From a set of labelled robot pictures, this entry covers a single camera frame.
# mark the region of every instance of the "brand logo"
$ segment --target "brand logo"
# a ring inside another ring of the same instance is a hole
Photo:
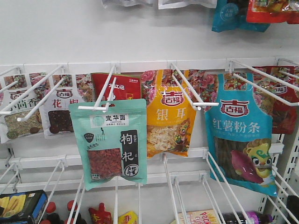
[[[275,94],[279,95],[279,94],[283,94],[283,93],[286,93],[288,92],[288,88],[281,84],[281,83],[277,83],[276,86],[275,86]]]
[[[161,94],[163,96],[161,103],[167,106],[177,106],[184,102],[184,97],[182,92],[170,91],[170,92],[161,92]]]
[[[92,133],[86,133],[84,135],[84,138],[88,143],[91,143],[93,141],[93,137],[94,137],[94,134],[92,134]]]
[[[16,91],[16,92],[10,92],[10,98],[11,99],[17,99],[20,95],[22,95],[26,90],[22,91]]]
[[[67,90],[67,89],[62,89],[62,90],[56,90],[56,96],[66,99],[66,98],[70,98],[73,96],[73,93],[71,90]]]
[[[249,109],[247,107],[249,101],[238,101],[233,99],[221,100],[221,103],[220,111],[230,117],[242,117],[249,114]]]

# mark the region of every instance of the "black label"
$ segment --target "black label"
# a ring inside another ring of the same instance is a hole
[[[93,137],[94,137],[94,134],[92,134],[92,133],[86,133],[84,135],[84,138],[88,143],[91,143],[93,141]]]
[[[136,176],[138,166],[138,135],[137,130],[121,132],[123,173],[125,176]]]

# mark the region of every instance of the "mint green bag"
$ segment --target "mint green bag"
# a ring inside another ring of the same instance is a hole
[[[113,104],[108,112],[78,109],[94,106],[92,102],[69,106],[86,190],[114,176],[138,183],[147,181],[146,102],[116,100]]]

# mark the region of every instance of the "white fungus package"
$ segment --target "white fungus package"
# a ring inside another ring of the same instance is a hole
[[[216,8],[217,0],[159,0],[158,8],[182,8],[188,5],[202,5],[208,8]]]
[[[154,0],[102,0],[103,7],[106,8],[109,4],[117,4],[125,7],[135,5],[152,6]]]

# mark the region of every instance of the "packaged food bag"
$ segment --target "packaged food bag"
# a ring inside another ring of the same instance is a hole
[[[102,0],[102,5],[106,8],[109,4],[117,4],[125,7],[135,6],[135,5],[146,5],[152,6],[154,0]]]
[[[17,84],[10,87],[0,94],[0,110],[12,103],[21,94],[27,91],[32,85],[41,80],[46,74],[44,72],[34,74],[3,75],[0,77],[2,87],[5,87],[15,81]],[[46,86],[44,82],[40,87],[30,92],[24,99],[18,102],[13,108],[12,115],[0,116],[0,138],[1,143],[15,139],[20,136],[35,134],[43,130],[39,111],[36,111],[27,121],[17,121],[17,118],[25,117],[43,98]]]
[[[94,103],[69,105],[86,189],[97,187],[115,176],[146,183],[144,99],[116,100],[107,112],[79,110],[80,105],[94,106]]]
[[[270,24],[246,22],[249,0],[218,0],[212,31],[222,32],[237,28],[265,32]]]
[[[101,90],[103,89],[107,77],[107,73],[92,73],[92,80],[95,88],[96,98],[98,98]],[[110,78],[109,85],[106,88],[102,100],[108,100],[109,92],[111,90],[111,85],[114,78],[116,78],[116,81],[113,89],[112,100],[141,98],[141,80],[139,77],[114,74]]]
[[[174,75],[189,92],[175,70],[151,70],[142,74],[142,98],[147,103],[147,156],[170,152],[188,156],[196,111],[172,79]]]
[[[299,74],[299,67],[294,66],[264,66],[264,67],[255,67],[263,72],[271,74],[272,76],[279,78],[285,82],[298,86],[299,80],[291,76],[284,75],[280,71],[288,72],[291,74]],[[275,95],[291,102],[299,102],[298,93],[290,88],[281,84],[279,82],[273,81],[267,78],[268,86],[274,86]],[[271,113],[273,117],[273,134],[292,134],[297,120],[297,109],[296,107],[288,106],[279,100],[275,100],[273,111]]]
[[[250,0],[247,22],[299,24],[299,12],[289,0]]]
[[[202,5],[208,8],[216,8],[217,0],[159,0],[158,9],[181,8],[188,5]]]
[[[251,73],[237,74],[253,82]],[[230,184],[276,196],[269,155],[272,118],[256,105],[251,85],[232,74],[218,79],[219,106],[205,113],[209,151]]]
[[[60,79],[64,81],[40,107],[45,139],[62,138],[73,132],[69,104],[93,100],[90,74],[53,75],[49,78],[51,88]]]

